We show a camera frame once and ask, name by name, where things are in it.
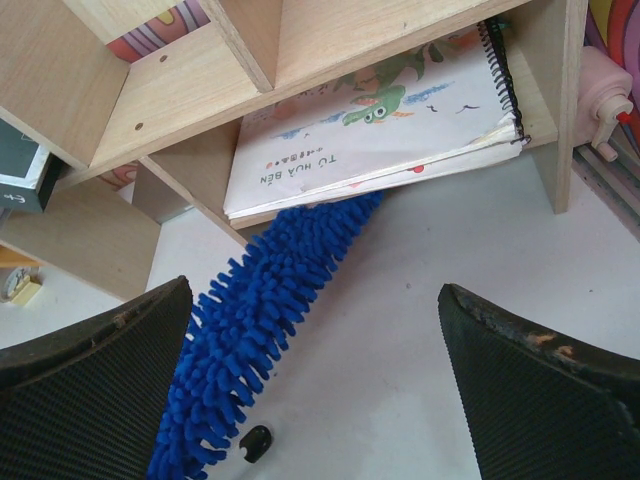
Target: wooden divider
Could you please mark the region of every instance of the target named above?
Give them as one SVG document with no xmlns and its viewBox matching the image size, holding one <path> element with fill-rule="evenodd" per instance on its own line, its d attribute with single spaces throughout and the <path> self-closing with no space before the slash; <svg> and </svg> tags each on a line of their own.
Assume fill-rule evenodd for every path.
<svg viewBox="0 0 640 480">
<path fill-rule="evenodd" d="M 557 142 L 532 150 L 556 213 L 569 208 L 587 5 L 587 0 L 536 0 L 511 12 L 518 45 L 558 128 Z"/>
<path fill-rule="evenodd" d="M 59 0 L 0 2 L 0 118 L 84 169 L 129 66 Z"/>
<path fill-rule="evenodd" d="M 122 300 L 147 286 L 160 225 L 94 179 L 55 193 L 44 214 L 13 212 L 0 243 Z"/>
<path fill-rule="evenodd" d="M 240 121 L 235 120 L 142 157 L 140 161 L 227 235 L 244 245 L 245 239 L 231 228 L 222 209 L 239 131 Z"/>
<path fill-rule="evenodd" d="M 182 0 L 62 1 L 102 43 L 107 44 L 176 6 Z"/>
<path fill-rule="evenodd" d="M 200 0 L 259 92 L 276 83 L 283 0 Z"/>
</svg>

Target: mop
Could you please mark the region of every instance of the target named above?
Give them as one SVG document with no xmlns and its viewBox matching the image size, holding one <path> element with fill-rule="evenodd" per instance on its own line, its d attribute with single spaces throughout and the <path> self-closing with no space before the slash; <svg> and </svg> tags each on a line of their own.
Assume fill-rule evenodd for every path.
<svg viewBox="0 0 640 480">
<path fill-rule="evenodd" d="M 206 479 L 205 465 L 226 458 L 244 408 L 263 391 L 287 337 L 331 280 L 353 239 L 382 199 L 372 193 L 314 208 L 282 211 L 254 237 L 242 264 L 200 294 L 147 478 Z"/>
</svg>

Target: spiral-bound book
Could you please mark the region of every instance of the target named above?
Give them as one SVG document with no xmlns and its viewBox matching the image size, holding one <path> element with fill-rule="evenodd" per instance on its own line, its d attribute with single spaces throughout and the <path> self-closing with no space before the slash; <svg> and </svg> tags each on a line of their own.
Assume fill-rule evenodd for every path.
<svg viewBox="0 0 640 480">
<path fill-rule="evenodd" d="M 482 168 L 525 142 L 490 19 L 247 115 L 231 219 Z"/>
</svg>

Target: book cover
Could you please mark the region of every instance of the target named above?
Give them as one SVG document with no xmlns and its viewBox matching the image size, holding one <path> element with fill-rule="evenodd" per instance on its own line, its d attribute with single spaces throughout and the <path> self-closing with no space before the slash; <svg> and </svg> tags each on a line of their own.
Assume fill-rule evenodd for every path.
<svg viewBox="0 0 640 480">
<path fill-rule="evenodd" d="M 471 26 L 246 116 L 225 213 L 304 203 L 484 148 L 505 128 L 501 141 L 518 138 Z"/>
</svg>

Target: black plastic piece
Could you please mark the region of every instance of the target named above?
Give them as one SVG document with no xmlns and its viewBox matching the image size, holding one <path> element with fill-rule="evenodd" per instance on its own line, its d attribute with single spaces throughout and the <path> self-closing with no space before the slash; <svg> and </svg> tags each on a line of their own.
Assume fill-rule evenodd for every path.
<svg viewBox="0 0 640 480">
<path fill-rule="evenodd" d="M 269 450 L 273 443 L 271 431 L 264 425 L 256 425 L 240 440 L 240 448 L 247 450 L 244 459 L 256 463 Z"/>
</svg>

